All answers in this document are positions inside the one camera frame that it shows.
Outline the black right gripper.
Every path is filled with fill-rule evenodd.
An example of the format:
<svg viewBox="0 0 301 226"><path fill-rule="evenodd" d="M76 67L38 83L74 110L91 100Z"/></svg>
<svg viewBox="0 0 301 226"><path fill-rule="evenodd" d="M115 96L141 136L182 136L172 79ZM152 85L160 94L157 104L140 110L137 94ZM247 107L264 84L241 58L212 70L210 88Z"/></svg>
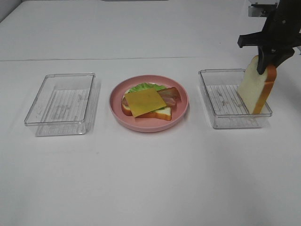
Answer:
<svg viewBox="0 0 301 226"><path fill-rule="evenodd" d="M301 45L300 4L278 4L272 8L260 32L240 35L238 46L259 46L257 72L263 74L270 63L270 49L274 53L272 64L277 68L294 55L294 47Z"/></svg>

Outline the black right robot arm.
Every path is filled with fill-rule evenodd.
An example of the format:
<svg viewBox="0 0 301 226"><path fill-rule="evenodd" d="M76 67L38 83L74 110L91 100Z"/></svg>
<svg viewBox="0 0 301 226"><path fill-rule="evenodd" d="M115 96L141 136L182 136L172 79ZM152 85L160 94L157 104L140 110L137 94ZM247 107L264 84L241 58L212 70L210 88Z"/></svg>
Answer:
<svg viewBox="0 0 301 226"><path fill-rule="evenodd" d="M238 45L258 47L257 72L263 74L268 65L278 67L301 45L300 0L251 0L248 15L266 17L260 32L240 35Z"/></svg>

